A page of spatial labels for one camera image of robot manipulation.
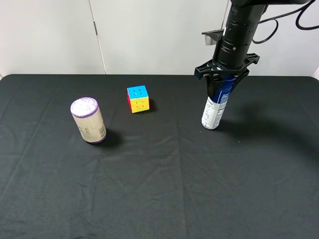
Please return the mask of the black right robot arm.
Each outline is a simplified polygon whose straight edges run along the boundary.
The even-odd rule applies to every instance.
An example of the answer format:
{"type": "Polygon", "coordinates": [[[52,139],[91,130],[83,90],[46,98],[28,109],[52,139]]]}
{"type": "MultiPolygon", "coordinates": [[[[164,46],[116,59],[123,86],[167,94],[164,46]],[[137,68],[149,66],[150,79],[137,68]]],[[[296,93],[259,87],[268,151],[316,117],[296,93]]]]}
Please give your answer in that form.
{"type": "Polygon", "coordinates": [[[261,19],[269,5],[299,4],[296,26],[305,10],[313,4],[312,0],[233,0],[224,29],[204,32],[207,45],[215,45],[211,60],[195,68],[197,79],[204,78],[207,83],[207,95],[216,96],[227,80],[234,80],[232,89],[249,75],[248,66],[257,64],[260,57],[248,53],[254,41],[257,26],[264,23],[261,19]]]}

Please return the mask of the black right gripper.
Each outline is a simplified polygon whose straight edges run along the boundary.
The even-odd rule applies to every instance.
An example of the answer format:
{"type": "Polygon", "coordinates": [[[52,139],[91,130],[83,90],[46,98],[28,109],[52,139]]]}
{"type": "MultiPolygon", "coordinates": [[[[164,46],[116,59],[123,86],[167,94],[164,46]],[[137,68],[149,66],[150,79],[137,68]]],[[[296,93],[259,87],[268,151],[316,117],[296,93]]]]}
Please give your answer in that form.
{"type": "Polygon", "coordinates": [[[238,74],[235,75],[235,80],[230,92],[236,88],[236,86],[249,75],[249,71],[244,71],[251,64],[257,64],[260,56],[255,53],[243,54],[243,53],[230,53],[230,52],[218,52],[214,53],[211,60],[198,66],[194,70],[194,75],[197,79],[202,79],[205,76],[207,84],[207,95],[214,97],[217,91],[224,83],[224,80],[219,75],[213,74],[238,74]]]}

